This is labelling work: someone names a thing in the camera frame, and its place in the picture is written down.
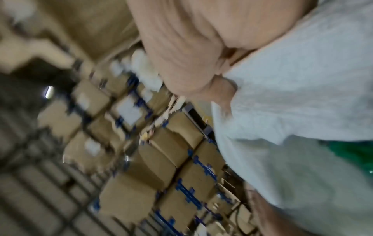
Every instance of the brown cardboard box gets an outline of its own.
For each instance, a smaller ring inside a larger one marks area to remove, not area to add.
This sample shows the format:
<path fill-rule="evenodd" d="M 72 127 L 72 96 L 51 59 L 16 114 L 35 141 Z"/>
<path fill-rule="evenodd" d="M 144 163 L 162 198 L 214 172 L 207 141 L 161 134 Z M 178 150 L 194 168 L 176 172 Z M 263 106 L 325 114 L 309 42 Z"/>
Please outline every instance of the brown cardboard box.
<path fill-rule="evenodd" d="M 146 89 L 141 83 L 137 87 L 137 92 L 154 111 L 155 115 L 160 115 L 167 108 L 172 96 L 165 86 L 161 87 L 159 92 L 154 92 Z"/>
<path fill-rule="evenodd" d="M 175 184 L 170 187 L 167 193 L 161 197 L 156 208 L 163 218 L 175 219 L 174 228 L 183 232 L 193 220 L 197 207 L 193 203 L 188 203 L 185 195 L 175 189 Z"/>
<path fill-rule="evenodd" d="M 100 213 L 114 216 L 123 222 L 139 223 L 152 210 L 156 193 L 156 189 L 119 172 L 101 192 Z"/>
<path fill-rule="evenodd" d="M 160 150 L 176 168 L 179 168 L 189 157 L 188 144 L 182 137 L 164 127 L 155 130 L 149 143 Z"/>
<path fill-rule="evenodd" d="M 38 115 L 39 127 L 50 127 L 52 134 L 64 143 L 74 136 L 82 122 L 76 113 L 67 114 L 67 109 L 63 100 L 54 100 Z"/>
<path fill-rule="evenodd" d="M 204 140 L 194 152 L 194 156 L 198 156 L 198 160 L 205 166 L 211 165 L 213 172 L 216 175 L 221 173 L 221 169 L 225 165 L 223 156 L 218 151 L 218 147 Z"/>
<path fill-rule="evenodd" d="M 195 164 L 193 160 L 188 161 L 183 169 L 180 171 L 177 179 L 182 179 L 182 184 L 186 189 L 191 187 L 195 190 L 194 196 L 199 200 L 205 202 L 210 191 L 215 186 L 215 180 L 205 174 L 203 167 Z"/>
<path fill-rule="evenodd" d="M 119 137 L 119 135 L 115 133 L 112 128 L 112 123 L 105 119 L 104 115 L 92 121 L 87 128 L 100 143 L 111 146 L 116 154 L 120 154 L 123 148 L 131 143 L 131 140 Z"/>
<path fill-rule="evenodd" d="M 183 112 L 176 112 L 168 120 L 166 126 L 172 132 L 181 135 L 194 150 L 202 141 L 204 135 Z"/>
<path fill-rule="evenodd" d="M 116 119 L 119 117 L 124 119 L 123 126 L 129 132 L 133 131 L 134 127 L 136 127 L 136 130 L 141 130 L 150 122 L 150 119 L 145 119 L 148 111 L 143 106 L 135 106 L 137 100 L 133 95 L 126 95 L 119 99 L 110 109 Z"/>
<path fill-rule="evenodd" d="M 75 86 L 71 95 L 74 97 L 76 104 L 93 117 L 110 104 L 110 98 L 89 80 L 82 80 Z"/>
<path fill-rule="evenodd" d="M 158 190 L 168 187 L 175 172 L 169 159 L 147 143 L 139 146 L 131 156 L 127 170 L 127 174 Z"/>
<path fill-rule="evenodd" d="M 105 147 L 82 131 L 68 143 L 63 153 L 63 161 L 75 164 L 86 174 L 102 173 L 111 168 L 118 156 L 107 153 Z"/>

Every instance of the metal rack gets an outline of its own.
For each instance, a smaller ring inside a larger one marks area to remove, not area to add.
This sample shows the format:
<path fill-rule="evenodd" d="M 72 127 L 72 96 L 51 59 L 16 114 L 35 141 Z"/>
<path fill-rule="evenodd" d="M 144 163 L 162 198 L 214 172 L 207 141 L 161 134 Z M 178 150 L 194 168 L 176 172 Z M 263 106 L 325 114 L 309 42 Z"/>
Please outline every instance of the metal rack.
<path fill-rule="evenodd" d="M 92 210 L 111 173 L 89 177 L 62 163 L 63 147 L 36 126 L 45 86 L 0 77 L 0 232 L 5 235 L 160 235 L 150 216 L 140 226 Z"/>

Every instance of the white paper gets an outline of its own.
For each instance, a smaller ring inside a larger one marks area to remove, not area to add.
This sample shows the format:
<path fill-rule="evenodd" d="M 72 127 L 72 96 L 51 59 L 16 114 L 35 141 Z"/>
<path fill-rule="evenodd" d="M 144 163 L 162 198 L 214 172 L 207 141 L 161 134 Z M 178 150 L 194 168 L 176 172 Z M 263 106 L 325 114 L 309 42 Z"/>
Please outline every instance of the white paper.
<path fill-rule="evenodd" d="M 127 96 L 117 105 L 118 114 L 124 119 L 124 121 L 132 126 L 136 123 L 142 116 L 143 112 L 140 108 L 136 107 L 135 100 Z"/>
<path fill-rule="evenodd" d="M 101 144 L 89 138 L 84 144 L 85 150 L 92 156 L 96 157 L 101 151 Z"/>
<path fill-rule="evenodd" d="M 89 104 L 90 104 L 90 101 L 89 101 L 89 98 L 88 96 L 85 94 L 85 93 L 81 93 L 79 94 L 78 96 L 78 99 L 77 99 L 77 104 L 83 109 L 83 110 L 87 110 L 89 108 Z"/>
<path fill-rule="evenodd" d="M 124 67 L 123 65 L 117 61 L 117 60 L 114 60 L 110 63 L 110 71 L 111 73 L 115 76 L 115 77 L 118 77 L 122 74 L 123 70 L 124 70 Z"/>
<path fill-rule="evenodd" d="M 140 93 L 140 96 L 144 99 L 145 102 L 149 102 L 153 97 L 153 92 L 148 89 L 143 89 Z"/>

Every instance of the light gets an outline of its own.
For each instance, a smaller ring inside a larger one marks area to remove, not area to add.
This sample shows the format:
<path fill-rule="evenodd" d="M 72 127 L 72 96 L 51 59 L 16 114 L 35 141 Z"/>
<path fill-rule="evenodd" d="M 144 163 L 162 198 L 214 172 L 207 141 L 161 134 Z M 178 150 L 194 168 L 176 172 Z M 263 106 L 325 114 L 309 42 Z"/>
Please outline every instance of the light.
<path fill-rule="evenodd" d="M 51 99 L 54 95 L 54 87 L 53 86 L 48 86 L 47 91 L 45 92 L 44 97 L 46 99 Z"/>

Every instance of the green object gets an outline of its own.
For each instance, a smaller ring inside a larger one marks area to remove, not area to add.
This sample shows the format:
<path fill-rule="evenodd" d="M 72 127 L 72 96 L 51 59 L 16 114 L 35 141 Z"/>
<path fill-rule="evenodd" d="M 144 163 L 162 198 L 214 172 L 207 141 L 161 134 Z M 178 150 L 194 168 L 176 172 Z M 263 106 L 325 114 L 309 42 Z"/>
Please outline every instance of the green object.
<path fill-rule="evenodd" d="M 342 157 L 369 174 L 373 174 L 373 141 L 366 142 L 328 142 L 328 147 L 337 156 Z"/>

